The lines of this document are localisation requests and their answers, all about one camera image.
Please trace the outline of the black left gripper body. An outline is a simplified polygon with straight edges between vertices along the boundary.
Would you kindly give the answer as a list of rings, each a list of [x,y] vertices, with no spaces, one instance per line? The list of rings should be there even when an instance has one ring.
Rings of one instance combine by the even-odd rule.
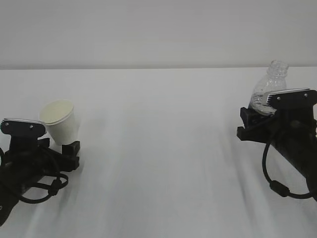
[[[45,172],[71,172],[79,167],[79,156],[68,157],[50,148],[50,139],[11,138],[5,153],[4,177],[7,179],[41,176]]]

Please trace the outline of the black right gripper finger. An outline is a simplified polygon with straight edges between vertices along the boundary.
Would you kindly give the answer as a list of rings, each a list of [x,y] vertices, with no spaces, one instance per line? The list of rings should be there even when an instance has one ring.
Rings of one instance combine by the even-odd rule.
[[[242,107],[240,109],[240,117],[242,119],[244,128],[249,128],[257,125],[258,123],[261,123],[262,121],[267,120],[268,118],[270,118],[270,115],[262,115],[252,108]]]

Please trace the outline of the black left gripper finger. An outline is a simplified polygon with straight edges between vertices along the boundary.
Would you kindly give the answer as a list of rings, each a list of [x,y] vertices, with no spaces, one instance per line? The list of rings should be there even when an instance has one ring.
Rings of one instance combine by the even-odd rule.
[[[68,145],[62,145],[62,155],[68,157],[77,157],[80,151],[80,141],[74,141]]]

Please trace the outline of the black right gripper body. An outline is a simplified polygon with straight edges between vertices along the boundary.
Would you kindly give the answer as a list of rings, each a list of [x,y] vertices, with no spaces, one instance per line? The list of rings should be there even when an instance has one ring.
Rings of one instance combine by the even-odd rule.
[[[317,147],[317,120],[313,109],[278,110],[265,121],[255,126],[237,128],[237,137],[242,141],[253,141],[274,145],[293,138],[305,146]]]

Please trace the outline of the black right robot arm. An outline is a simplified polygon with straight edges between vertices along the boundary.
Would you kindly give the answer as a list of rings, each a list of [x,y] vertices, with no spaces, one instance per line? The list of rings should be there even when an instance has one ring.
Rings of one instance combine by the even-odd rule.
[[[281,197],[316,199],[317,197],[317,121],[313,108],[278,110],[264,116],[253,109],[240,109],[243,126],[237,128],[237,137],[265,145],[262,170],[269,187]],[[267,156],[269,148],[277,150],[306,180],[308,193],[296,194],[269,176]]]

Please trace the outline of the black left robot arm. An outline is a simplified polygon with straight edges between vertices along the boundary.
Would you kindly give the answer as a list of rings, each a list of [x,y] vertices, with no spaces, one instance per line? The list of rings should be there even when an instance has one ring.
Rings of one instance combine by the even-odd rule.
[[[18,202],[43,203],[66,187],[66,173],[79,167],[79,150],[79,141],[63,145],[59,153],[49,138],[12,137],[9,150],[0,153],[0,223]]]

